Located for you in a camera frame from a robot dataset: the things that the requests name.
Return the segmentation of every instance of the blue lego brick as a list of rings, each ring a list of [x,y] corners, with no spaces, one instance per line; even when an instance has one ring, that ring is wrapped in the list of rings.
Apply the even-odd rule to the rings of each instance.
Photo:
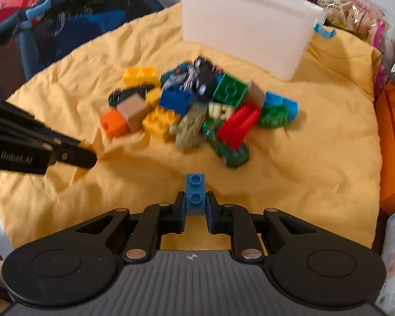
[[[173,110],[182,117],[186,115],[195,95],[191,91],[183,91],[174,87],[164,89],[160,99],[160,106]]]
[[[204,174],[186,175],[186,213],[204,215],[206,208],[206,189]]]
[[[299,104],[284,96],[267,91],[265,94],[264,107],[270,106],[285,106],[288,111],[288,122],[293,121],[299,113]]]

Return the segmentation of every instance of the yellow blanket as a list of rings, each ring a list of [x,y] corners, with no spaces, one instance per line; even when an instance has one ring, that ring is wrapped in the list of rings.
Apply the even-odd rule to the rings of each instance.
[[[143,131],[106,137],[100,115],[108,111],[108,95],[123,88],[126,67],[158,66],[163,73],[197,56],[298,101],[299,116],[284,129],[255,127],[245,140],[250,161],[238,169],[226,168],[208,144],[183,154]],[[56,131],[86,139],[98,162],[88,172],[63,164],[45,176],[0,172],[6,232],[18,247],[117,207],[138,213],[174,202],[186,173],[195,172],[206,175],[220,203],[253,213],[279,208],[371,246],[381,169],[372,104],[378,61],[375,49],[349,33],[338,31],[331,40],[315,35],[294,79],[281,82],[236,58],[184,43],[179,4],[125,24],[51,65],[9,99]],[[207,233],[203,217],[188,218],[185,234],[163,238],[166,249],[229,246],[226,236]]]

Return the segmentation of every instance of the red lego brick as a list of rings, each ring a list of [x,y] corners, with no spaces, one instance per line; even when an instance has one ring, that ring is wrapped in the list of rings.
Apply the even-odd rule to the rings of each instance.
[[[242,106],[230,119],[224,122],[216,134],[217,137],[232,149],[237,150],[259,120],[260,113],[260,110],[250,104]]]

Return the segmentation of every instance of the blue bin handle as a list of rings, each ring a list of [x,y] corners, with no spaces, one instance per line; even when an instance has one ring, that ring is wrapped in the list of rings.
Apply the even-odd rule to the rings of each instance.
[[[329,31],[325,30],[322,27],[322,25],[319,23],[315,23],[313,30],[317,34],[321,35],[323,38],[326,38],[326,39],[331,39],[331,38],[335,37],[335,35],[337,34],[337,31],[335,29],[332,29],[332,31],[329,32]]]

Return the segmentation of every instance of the plastic bag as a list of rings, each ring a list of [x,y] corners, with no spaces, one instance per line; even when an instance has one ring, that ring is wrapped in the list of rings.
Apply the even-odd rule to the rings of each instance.
[[[318,0],[326,8],[327,20],[375,46],[386,31],[384,11],[370,0]]]

